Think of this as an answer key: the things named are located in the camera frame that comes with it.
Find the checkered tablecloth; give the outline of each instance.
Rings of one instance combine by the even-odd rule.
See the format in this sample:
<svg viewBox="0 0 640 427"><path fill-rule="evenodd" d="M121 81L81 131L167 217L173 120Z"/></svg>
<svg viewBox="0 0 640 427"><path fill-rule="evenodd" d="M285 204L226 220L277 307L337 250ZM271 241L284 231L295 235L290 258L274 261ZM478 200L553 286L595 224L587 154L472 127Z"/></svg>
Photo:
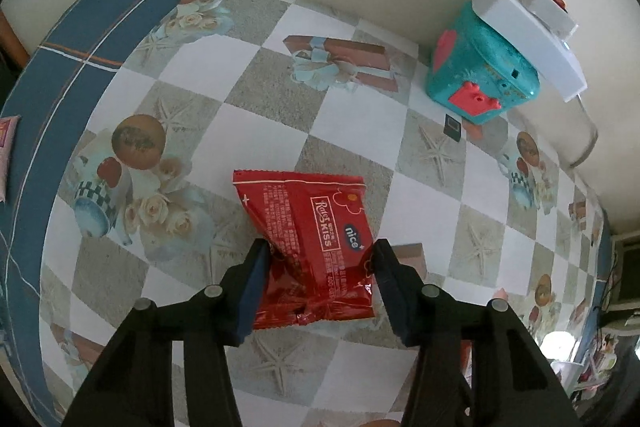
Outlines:
<svg viewBox="0 0 640 427"><path fill-rule="evenodd" d="M205 24L192 12L155 28L95 107L60 185L44 245L40 309L45 376L60 410L90 367L77 338L103 346L135 299L145 296L158 305L188 299L242 261L257 232L231 184L234 169L361 175L374 236L392 245L421 243L426 280L482 305L504 288L528 325L536 286L547 274L554 309L541 310L532 333L559 329L579 336L582 316L575 309L593 296L599 234L593 244L591 236L602 211L593 191L527 121L510 112L487 123L482 139L463 129L455 142L443 134L447 110L422 88L428 60L418 44L306 0L210 3L232 24L188 39L162 36L180 17L192 16L185 25ZM354 84L318 91L293 82L292 58L282 42L289 35L382 44L398 92ZM99 238L79 232L71 206L80 180L75 156L98 133L137 113L161 122L164 155L190 164L183 183L201 194L212 222L208 253L153 256L139 233L125 246L113 230ZM546 166L547 214L521 206L498 167L498 154L522 131L535 140ZM584 200L581 230L568 207ZM257 331L229 349L244 425L357 426L399 419L417 351L399 344L377 291L374 305L374 319ZM54 326L76 340L68 334L61 341ZM174 347L180 425L188 418L181 346Z"/></svg>

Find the starfish print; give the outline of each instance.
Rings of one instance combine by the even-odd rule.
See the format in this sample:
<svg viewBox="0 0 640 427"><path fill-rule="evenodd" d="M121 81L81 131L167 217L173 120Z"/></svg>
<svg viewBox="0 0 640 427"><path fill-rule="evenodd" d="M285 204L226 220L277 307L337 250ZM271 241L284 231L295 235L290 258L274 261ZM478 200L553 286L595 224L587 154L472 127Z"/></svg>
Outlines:
<svg viewBox="0 0 640 427"><path fill-rule="evenodd" d="M217 284L214 278L214 275L218 275L218 270L214 269L214 265L217 264L216 261L223 262L223 273L220 274L220 277L222 277L229 266L242 263L246 256L246 253L232 236L232 234L234 233L232 225L238 222L238 213L236 211L232 211L229 214L225 215L219 222L216 222L216 220L213 218L213 216L215 215L213 200L207 201L207 210L209 212L209 216L212 217L215 227L215 232L211 240L211 246L209 247L209 271L212 281L211 284ZM231 237L229 239L223 237L226 234L230 235Z"/></svg>
<svg viewBox="0 0 640 427"><path fill-rule="evenodd" d="M444 187L447 185L447 162L460 163L458 158L453 157L444 150L444 146L447 144L449 137L441 136L437 140L434 140L423 126L419 125L420 137L424 144L428 147L426 155L423 156L425 160L433 160L438 170L438 180Z"/></svg>
<svg viewBox="0 0 640 427"><path fill-rule="evenodd" d="M226 271L236 264L244 261L245 254L238 251L236 247L220 247L220 245L211 245L209 247L209 256L207 264L209 265L209 276L211 284L220 284Z"/></svg>
<svg viewBox="0 0 640 427"><path fill-rule="evenodd" d="M152 31L147 35L142 42L136 48L137 52L142 52L142 65L145 66L146 63L151 59L151 57L157 54L160 50L168 50L171 48L175 48L175 42L171 42L169 39L159 39L156 37L156 33Z"/></svg>
<svg viewBox="0 0 640 427"><path fill-rule="evenodd" d="M471 243L474 246L474 251L472 252L473 257L478 257L479 261L479 272L480 277L484 279L484 263L486 258L494 253L497 253L497 248L489 247L486 243L486 235L480 235L472 225L466 226L469 237L471 238Z"/></svg>
<svg viewBox="0 0 640 427"><path fill-rule="evenodd" d="M241 226L242 219L245 218L242 208L238 207L232 211L226 211L225 215L221 217L219 221L216 221L216 218L214 217L216 215L216 208L215 201L213 199L208 201L207 210L216 228L213 235L212 245L214 247L226 248L227 250L237 250L239 248L237 241L239 233L238 230Z"/></svg>
<svg viewBox="0 0 640 427"><path fill-rule="evenodd" d="M196 126L189 125L182 119L187 110L191 107L191 105L193 105L193 102L194 98L192 98L182 107L178 107L177 109L170 111L164 100L161 97L158 97L156 103L154 104L154 112L156 114L156 118L158 118L158 120L162 124L162 127L166 131L167 136L170 132L198 130Z"/></svg>
<svg viewBox="0 0 640 427"><path fill-rule="evenodd" d="M295 344L282 354L277 354L257 335L254 337L254 345L257 347L256 351L258 351L266 361L253 367L252 371L273 372L280 394L287 396L287 379L289 378L289 373L299 373L303 371L303 368L298 365L295 359L305 343Z"/></svg>

